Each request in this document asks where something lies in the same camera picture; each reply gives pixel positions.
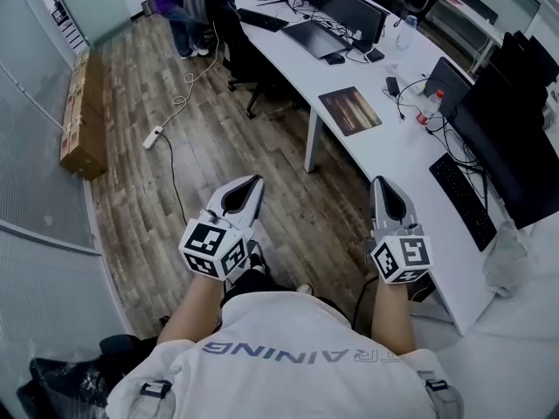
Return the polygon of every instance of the laminate floor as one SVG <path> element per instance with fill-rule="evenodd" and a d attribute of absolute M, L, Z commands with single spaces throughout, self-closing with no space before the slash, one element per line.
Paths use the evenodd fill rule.
<path fill-rule="evenodd" d="M 101 242 L 126 314 L 139 337 L 159 333 L 192 278 L 177 246 L 184 231 L 173 190 L 169 145 L 142 142 L 187 95 L 187 72 L 213 58 L 182 61 L 158 16 L 142 17 L 102 48 L 109 170 L 93 182 Z M 322 134 L 319 167 L 303 168 L 308 111 L 263 96 L 256 118 L 245 117 L 246 89 L 227 89 L 221 54 L 198 80 L 186 107 L 165 127 L 175 158 L 176 185 L 187 218 L 197 217 L 212 192 L 242 175 L 260 174 L 266 191 L 254 224 L 272 274 L 295 287 L 313 284 L 351 318 L 363 282 L 370 230 L 369 184 L 330 132 Z M 369 329 L 376 285 L 362 303 Z"/>

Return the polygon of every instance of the sneaker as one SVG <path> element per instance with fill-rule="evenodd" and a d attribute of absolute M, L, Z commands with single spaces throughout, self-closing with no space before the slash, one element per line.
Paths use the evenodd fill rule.
<path fill-rule="evenodd" d="M 189 54 L 188 56 L 181 56 L 182 60 L 186 60 L 186 59 L 190 59 L 190 58 L 195 58 L 198 55 L 197 51 L 193 51 L 191 54 Z"/>
<path fill-rule="evenodd" d="M 251 254 L 251 256 L 248 257 L 248 260 L 249 260 L 249 263 L 250 263 L 250 268 L 252 268 L 254 270 L 258 270 L 261 273 L 265 272 L 266 266 L 264 264 L 264 259 L 257 252 L 254 252 L 253 254 Z"/>
<path fill-rule="evenodd" d="M 198 56 L 202 57 L 210 54 L 210 50 L 208 50 L 207 48 L 195 48 L 194 51 L 197 53 Z"/>
<path fill-rule="evenodd" d="M 302 284 L 299 287 L 297 287 L 297 292 L 314 296 L 314 287 L 312 287 L 310 284 Z"/>

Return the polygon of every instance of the black keyboard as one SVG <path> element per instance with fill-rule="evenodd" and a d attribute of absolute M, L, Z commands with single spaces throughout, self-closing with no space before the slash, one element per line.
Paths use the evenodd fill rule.
<path fill-rule="evenodd" d="M 449 154 L 440 157 L 429 170 L 451 199 L 478 249 L 483 251 L 497 230 L 472 185 Z"/>
<path fill-rule="evenodd" d="M 253 10 L 240 8 L 237 12 L 241 16 L 241 22 L 253 24 L 254 26 L 273 32 L 279 31 L 289 25 L 289 22 L 286 22 L 285 20 L 267 16 L 266 14 L 260 14 L 259 12 L 254 12 Z"/>

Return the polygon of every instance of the water bottle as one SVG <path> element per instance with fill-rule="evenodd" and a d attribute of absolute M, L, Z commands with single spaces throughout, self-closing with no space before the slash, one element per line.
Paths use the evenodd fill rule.
<path fill-rule="evenodd" d="M 440 104 L 443 102 L 443 97 L 445 96 L 445 92 L 442 90 L 437 90 L 436 93 L 432 94 L 429 99 L 424 103 L 421 112 L 419 113 L 416 120 L 422 126 L 427 126 L 429 119 L 438 112 L 440 108 Z"/>
<path fill-rule="evenodd" d="M 411 40 L 413 39 L 413 33 L 416 31 L 418 27 L 418 18 L 415 16 L 408 16 L 404 20 L 404 24 L 400 29 L 400 34 L 396 39 L 396 46 L 405 52 L 411 44 Z"/>

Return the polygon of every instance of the desk surface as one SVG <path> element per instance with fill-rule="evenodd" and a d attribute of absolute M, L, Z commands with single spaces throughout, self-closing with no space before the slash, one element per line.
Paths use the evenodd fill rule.
<path fill-rule="evenodd" d="M 256 10 L 292 23 L 303 21 L 302 15 L 293 14 L 284 3 L 258 7 L 256 0 L 236 2 L 239 8 Z M 435 259 L 431 277 L 455 326 L 463 334 L 493 299 L 482 272 L 491 246 L 483 253 L 478 251 L 458 211 L 429 172 L 429 166 L 445 152 L 443 146 L 416 123 L 417 112 L 413 107 L 402 107 L 406 121 L 400 122 L 396 104 L 382 92 L 387 77 L 399 77 L 403 89 L 413 80 L 421 79 L 422 73 L 430 73 L 441 56 L 447 57 L 419 32 L 407 52 L 399 51 L 395 47 L 399 29 L 392 26 L 396 21 L 395 15 L 388 16 L 385 36 L 378 45 L 386 58 L 367 65 L 350 60 L 342 65 L 328 65 L 324 60 L 315 59 L 281 31 L 274 33 L 249 24 L 243 24 L 243 29 L 251 42 L 317 112 L 369 180 L 384 175 L 410 196 L 418 221 L 431 236 Z M 349 55 L 362 58 L 355 50 Z M 350 86 L 355 86 L 370 103 L 383 122 L 381 126 L 350 136 L 342 133 L 319 96 Z M 411 93 L 405 94 L 402 102 L 413 103 L 415 98 Z M 461 142 L 453 134 L 448 138 L 453 153 L 458 158 L 464 157 Z M 489 215 L 498 228 L 503 217 L 491 195 L 488 205 Z"/>
<path fill-rule="evenodd" d="M 470 22 L 475 24 L 487 36 L 489 36 L 498 46 L 503 45 L 504 33 L 500 32 L 485 18 L 478 14 L 475 10 L 470 8 L 467 4 L 460 2 L 460 0 L 439 0 L 445 7 L 457 12 L 461 16 L 467 18 Z"/>

